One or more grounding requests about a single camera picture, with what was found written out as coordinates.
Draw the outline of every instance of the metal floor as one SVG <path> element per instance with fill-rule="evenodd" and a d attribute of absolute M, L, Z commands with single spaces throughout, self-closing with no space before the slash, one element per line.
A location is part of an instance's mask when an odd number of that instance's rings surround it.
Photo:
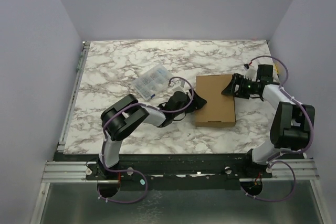
<path fill-rule="evenodd" d="M 260 194 L 282 198 L 291 182 L 264 182 Z M 121 192 L 122 199 L 141 192 Z M 106 223 L 323 223 L 309 181 L 298 181 L 287 201 L 267 203 L 246 197 L 242 191 L 186 190 L 150 191 L 145 200 L 120 205 L 98 200 L 95 184 L 51 184 L 44 208 L 43 224 Z"/>

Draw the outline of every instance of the wire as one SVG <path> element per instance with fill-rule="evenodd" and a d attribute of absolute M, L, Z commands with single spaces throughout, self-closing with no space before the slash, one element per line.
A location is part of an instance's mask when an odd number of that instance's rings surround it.
<path fill-rule="evenodd" d="M 163 112 L 163 113 L 176 113 L 176 112 L 181 112 L 183 110 L 185 110 L 192 102 L 193 102 L 193 99 L 194 99 L 194 89 L 193 89 L 193 86 L 191 85 L 191 83 L 189 81 L 187 81 L 186 79 L 182 78 L 182 77 L 172 77 L 170 80 L 169 80 L 169 85 L 171 83 L 171 81 L 173 79 L 181 79 L 183 81 L 185 81 L 189 86 L 190 86 L 190 89 L 191 89 L 191 99 L 189 101 L 189 103 L 184 106 L 183 108 L 181 109 L 178 109 L 178 110 L 160 110 L 158 109 L 157 107 L 153 107 L 153 106 L 150 106 L 150 105 L 146 105 L 146 104 L 143 104 L 143 103 L 134 103 L 134 104 L 131 104 L 125 108 L 123 108 L 122 110 L 120 110 L 119 112 L 117 112 L 113 117 L 111 117 L 110 119 L 108 119 L 108 121 L 104 124 L 103 126 L 103 133 L 104 133 L 104 136 L 105 136 L 105 139 L 103 141 L 103 145 L 102 145 L 102 148 L 101 148 L 101 162 L 103 164 L 103 167 L 105 170 L 107 170 L 108 172 L 112 172 L 112 173 L 126 173 L 126 172 L 129 172 L 129 170 L 113 170 L 113 169 L 109 169 L 105 163 L 105 147 L 106 147 L 106 143 L 107 143 L 107 140 L 108 140 L 108 134 L 106 132 L 106 128 L 108 127 L 108 125 L 117 117 L 119 116 L 121 113 L 125 112 L 126 110 L 132 108 L 132 107 L 135 107 L 135 106 L 147 106 L 147 107 L 150 107 L 152 109 L 155 109 L 157 111 L 160 111 L 160 112 Z M 135 200 L 129 200 L 129 201 L 120 201 L 120 200 L 115 200 L 115 199 L 111 199 L 111 198 L 105 198 L 103 196 L 101 196 L 100 194 L 100 189 L 99 189 L 99 186 L 97 188 L 97 193 L 99 195 L 98 199 L 104 199 L 106 202 L 115 202 L 115 203 L 120 203 L 120 204 L 132 204 L 132 203 L 136 203 L 136 202 L 139 202 L 140 200 L 144 199 L 148 193 L 148 181 L 145 177 L 145 175 L 138 171 L 138 170 L 132 170 L 132 172 L 134 173 L 137 173 L 137 174 L 140 174 L 144 181 L 145 181 L 145 190 L 144 190 L 144 193 L 138 198 L 138 199 L 135 199 Z"/>
<path fill-rule="evenodd" d="M 294 170 L 292 167 L 290 167 L 289 164 L 287 164 L 286 162 L 284 161 L 281 161 L 281 160 L 276 160 L 276 161 L 273 161 L 275 160 L 276 158 L 280 157 L 283 155 L 283 153 L 291 153 L 291 154 L 300 154 L 300 153 L 303 153 L 305 151 L 307 151 L 310 146 L 312 145 L 312 142 L 313 142 L 313 139 L 314 139 L 314 128 L 313 128 L 313 125 L 312 125 L 312 122 L 309 118 L 309 115 L 308 113 L 306 112 L 306 110 L 304 109 L 304 107 L 301 105 L 301 103 L 299 101 L 297 101 L 294 97 L 292 97 L 289 93 L 287 93 L 285 90 L 284 90 L 284 84 L 287 82 L 288 80 L 288 77 L 289 77 L 289 71 L 288 71 L 288 68 L 286 67 L 286 65 L 281 61 L 279 60 L 278 58 L 276 57 L 273 57 L 273 56 L 268 56 L 268 55 L 263 55 L 263 56 L 257 56 L 255 58 L 253 58 L 251 60 L 251 62 L 249 63 L 249 65 L 252 64 L 252 62 L 256 59 L 259 59 L 259 58 L 271 58 L 271 59 L 274 59 L 276 61 L 278 61 L 282 66 L 283 68 L 285 69 L 285 72 L 286 72 L 286 77 L 284 79 L 284 81 L 279 85 L 279 90 L 281 93 L 283 93 L 288 99 L 290 99 L 295 105 L 297 105 L 300 110 L 302 111 L 302 113 L 304 114 L 307 122 L 308 122 L 308 125 L 309 125 L 309 129 L 310 129 L 310 137 L 309 137 L 309 141 L 308 141 L 308 144 L 305 148 L 299 150 L 299 151 L 292 151 L 292 150 L 283 150 L 280 152 L 280 154 L 276 153 L 274 154 L 273 156 L 270 156 L 268 159 L 267 159 L 267 162 L 268 162 L 268 167 L 269 168 L 272 168 L 276 163 L 283 163 L 285 164 L 286 166 L 288 166 L 288 168 L 290 169 L 290 171 L 292 172 L 293 174 L 293 187 L 292 187 L 292 190 L 290 191 L 290 193 L 282 198 L 282 199 L 276 199 L 276 200 L 271 200 L 271 199 L 264 199 L 264 198 L 259 198 L 259 197 L 256 197 L 256 196 L 253 196 L 253 195 L 250 195 L 249 193 L 247 193 L 243 188 L 242 190 L 245 192 L 245 195 L 250 197 L 250 198 L 253 198 L 253 199 L 257 199 L 257 200 L 261 200 L 261 201 L 266 201 L 266 202 L 281 202 L 281 201 L 284 201 L 288 198 L 290 198 L 293 194 L 294 194 L 294 190 L 295 190 L 295 187 L 296 187 L 296 177 L 295 177 L 295 173 L 294 173 Z"/>
<path fill-rule="evenodd" d="M 255 58 L 253 58 L 253 59 L 251 60 L 251 62 L 249 63 L 249 65 L 250 65 L 254 60 L 259 59 L 259 58 L 271 58 L 271 59 L 274 59 L 274 60 L 278 61 L 278 62 L 283 66 L 283 68 L 284 68 L 285 71 L 286 71 L 286 77 L 285 77 L 284 81 L 279 85 L 279 90 L 280 90 L 280 92 L 283 93 L 288 99 L 290 99 L 295 105 L 297 105 L 297 106 L 300 108 L 300 110 L 302 111 L 302 113 L 304 114 L 304 116 L 305 116 L 305 118 L 306 118 L 306 120 L 307 120 L 307 122 L 308 122 L 309 129 L 310 129 L 309 141 L 308 141 L 308 144 L 307 144 L 307 146 L 306 146 L 305 148 L 303 148 L 303 149 L 301 149 L 301 150 L 299 150 L 299 151 L 283 150 L 283 151 L 281 151 L 281 152 L 282 152 L 282 153 L 292 153 L 292 154 L 301 154 L 301 153 L 304 153 L 304 152 L 306 152 L 306 151 L 310 148 L 310 146 L 311 146 L 312 143 L 313 143 L 313 139 L 314 139 L 314 128 L 313 128 L 313 124 L 312 124 L 312 122 L 311 122 L 311 120 L 310 120 L 310 118 L 309 118 L 308 113 L 306 112 L 306 110 L 304 109 L 304 107 L 301 105 L 301 103 L 300 103 L 298 100 L 296 100 L 294 97 L 292 97 L 289 93 L 287 93 L 287 92 L 284 90 L 284 87 L 283 87 L 283 86 L 284 86 L 284 84 L 287 82 L 288 77 L 289 77 L 289 71 L 288 71 L 288 68 L 287 68 L 286 65 L 285 65 L 281 60 L 279 60 L 278 58 L 273 57 L 273 56 L 268 56 L 268 55 L 257 56 L 257 57 L 255 57 Z M 274 154 L 273 156 L 269 157 L 267 161 L 268 161 L 268 162 L 271 162 L 272 160 L 278 158 L 278 157 L 281 156 L 281 155 L 282 155 L 282 154 L 280 154 L 280 155 L 279 155 L 279 154 Z"/>
<path fill-rule="evenodd" d="M 256 200 L 260 200 L 260 201 L 265 201 L 265 202 L 281 202 L 281 201 L 287 200 L 287 199 L 289 199 L 291 196 L 293 196 L 294 191 L 295 191 L 295 188 L 296 188 L 296 176 L 295 176 L 295 173 L 294 173 L 293 168 L 290 167 L 289 164 L 287 164 L 286 162 L 284 162 L 284 161 L 282 161 L 282 160 L 276 160 L 276 161 L 274 161 L 272 164 L 270 164 L 269 167 L 272 168 L 276 163 L 283 163 L 284 165 L 288 166 L 288 168 L 290 169 L 290 171 L 291 171 L 292 174 L 293 174 L 293 186 L 292 186 L 292 189 L 291 189 L 290 193 L 289 193 L 286 197 L 284 197 L 284 198 L 282 198 L 282 199 L 264 199 L 264 198 L 260 198 L 260 197 L 257 197 L 257 196 L 253 196 L 253 195 L 247 193 L 247 192 L 241 187 L 242 191 L 245 193 L 245 195 L 246 195 L 247 197 L 250 197 L 250 198 L 252 198 L 252 199 L 256 199 Z"/>
<path fill-rule="evenodd" d="M 258 178 L 261 176 L 261 172 L 259 172 L 259 174 L 258 174 L 258 177 L 256 177 L 256 179 L 254 180 L 254 184 L 255 185 L 257 185 L 257 180 L 258 180 Z"/>
<path fill-rule="evenodd" d="M 251 65 L 252 62 L 253 62 L 254 60 L 259 59 L 259 58 L 271 58 L 271 59 L 273 59 L 273 60 L 276 60 L 276 61 L 279 61 L 279 62 L 280 62 L 280 64 L 283 66 L 283 68 L 284 68 L 285 71 L 286 71 L 286 77 L 285 77 L 284 81 L 280 84 L 280 87 L 282 87 L 283 85 L 285 85 L 285 83 L 286 83 L 287 80 L 288 80 L 288 76 L 289 76 L 289 71 L 288 71 L 288 68 L 286 67 L 286 65 L 285 65 L 281 60 L 279 60 L 278 58 L 275 58 L 275 57 L 273 57 L 273 56 L 269 56 L 269 55 L 257 56 L 257 57 L 253 58 L 253 59 L 250 61 L 249 65 Z"/>
<path fill-rule="evenodd" d="M 96 160 L 96 159 L 97 159 L 97 157 L 93 157 L 92 159 L 86 161 L 85 166 L 86 166 L 87 168 L 89 168 L 89 166 L 88 166 L 88 162 L 92 162 L 92 161 L 94 161 L 94 160 Z"/>

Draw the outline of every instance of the cardboard box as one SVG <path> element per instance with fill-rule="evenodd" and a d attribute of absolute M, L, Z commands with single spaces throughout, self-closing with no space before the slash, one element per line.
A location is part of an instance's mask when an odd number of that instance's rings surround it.
<path fill-rule="evenodd" d="M 236 125 L 234 97 L 221 94 L 231 79 L 232 74 L 196 77 L 196 92 L 207 104 L 196 111 L 195 126 L 225 128 Z"/>

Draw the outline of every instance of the table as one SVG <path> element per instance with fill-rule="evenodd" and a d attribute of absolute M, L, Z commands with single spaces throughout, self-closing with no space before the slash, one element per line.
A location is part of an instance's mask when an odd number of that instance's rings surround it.
<path fill-rule="evenodd" d="M 98 154 L 103 141 L 101 113 L 132 93 L 131 82 L 157 64 L 195 85 L 197 75 L 241 73 L 253 57 L 270 55 L 265 40 L 185 41 L 131 40 L 94 41 L 90 45 L 81 78 L 75 109 L 66 137 L 64 154 Z M 273 64 L 269 58 L 254 62 Z M 158 105 L 168 100 L 165 90 L 150 101 Z M 237 124 L 213 129 L 194 126 L 194 114 L 165 128 L 141 124 L 123 141 L 120 153 L 184 154 L 245 153 L 267 138 L 275 110 L 259 99 L 235 99 Z"/>
<path fill-rule="evenodd" d="M 281 198 L 290 181 L 264 182 L 261 197 Z M 152 190 L 136 204 L 106 204 L 97 200 L 97 185 L 50 185 L 42 224 L 322 224 L 309 181 L 298 181 L 293 197 L 275 204 L 252 200 L 240 190 Z M 115 197 L 134 199 L 141 191 L 121 191 Z"/>

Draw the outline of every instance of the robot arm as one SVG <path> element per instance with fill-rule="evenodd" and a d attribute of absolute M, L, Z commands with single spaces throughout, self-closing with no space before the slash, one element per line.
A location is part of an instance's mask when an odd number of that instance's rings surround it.
<path fill-rule="evenodd" d="M 310 127 L 306 117 L 301 109 L 279 90 L 279 83 L 273 81 L 272 73 L 272 65 L 259 65 L 256 81 L 235 73 L 230 84 L 222 91 L 224 95 L 244 99 L 258 95 L 253 98 L 266 100 L 276 109 L 270 139 L 248 152 L 249 162 L 252 164 L 266 165 L 272 157 L 304 149 L 310 139 Z M 313 124 L 314 107 L 306 104 L 302 106 Z"/>
<path fill-rule="evenodd" d="M 125 112 L 110 121 L 106 127 L 107 142 L 105 144 L 104 153 L 101 154 L 104 155 L 106 166 L 110 168 L 119 161 L 119 150 L 122 141 L 141 123 L 152 124 L 156 127 L 166 127 L 171 124 L 178 115 L 182 113 L 191 113 L 201 109 L 206 104 L 206 100 L 199 97 L 195 91 L 193 91 L 193 93 L 194 97 L 191 101 L 188 94 L 182 91 L 176 91 L 164 105 L 160 104 L 158 108 L 145 104 L 137 105 L 139 104 L 138 100 L 134 95 L 129 94 L 106 109 L 100 117 L 103 127 L 117 113 L 120 113 L 120 111 L 124 110 L 126 107 L 133 105 L 133 107 L 125 110 Z M 189 103 L 190 105 L 186 109 L 181 110 Z M 178 112 L 164 113 L 159 111 L 159 109 L 162 111 Z"/>

